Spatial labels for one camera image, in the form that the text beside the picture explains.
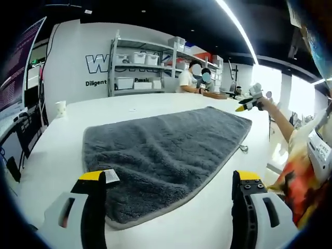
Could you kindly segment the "person's right hand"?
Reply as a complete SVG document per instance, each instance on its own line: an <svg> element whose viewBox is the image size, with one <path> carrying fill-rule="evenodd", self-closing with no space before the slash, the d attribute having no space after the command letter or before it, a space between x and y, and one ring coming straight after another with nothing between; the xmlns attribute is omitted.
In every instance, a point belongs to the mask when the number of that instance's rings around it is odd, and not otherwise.
<svg viewBox="0 0 332 249"><path fill-rule="evenodd" d="M271 112L274 109L274 104L269 99L261 97L257 99L257 108L259 110L266 110L267 112Z"/></svg>

